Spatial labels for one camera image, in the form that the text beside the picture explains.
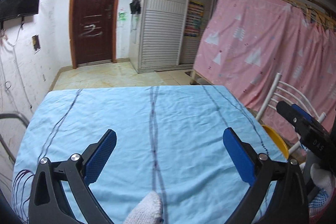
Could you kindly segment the white gloved left hand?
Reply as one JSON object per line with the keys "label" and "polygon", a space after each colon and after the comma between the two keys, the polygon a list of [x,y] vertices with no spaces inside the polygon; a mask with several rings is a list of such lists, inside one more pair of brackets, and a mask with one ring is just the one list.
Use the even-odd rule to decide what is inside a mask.
{"label": "white gloved left hand", "polygon": [[159,194],[149,192],[141,202],[129,213],[123,223],[157,224],[163,221],[163,204]]}

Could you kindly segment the white gloved right hand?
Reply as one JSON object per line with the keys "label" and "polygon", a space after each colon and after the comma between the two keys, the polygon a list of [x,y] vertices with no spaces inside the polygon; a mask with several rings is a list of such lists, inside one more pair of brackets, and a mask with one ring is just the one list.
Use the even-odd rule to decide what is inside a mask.
{"label": "white gloved right hand", "polygon": [[322,169],[318,163],[308,167],[304,162],[300,165],[300,169],[302,173],[306,171],[308,178],[311,178],[317,187],[317,194],[313,194],[313,199],[309,201],[309,217],[319,218],[335,197],[335,176],[330,171]]}

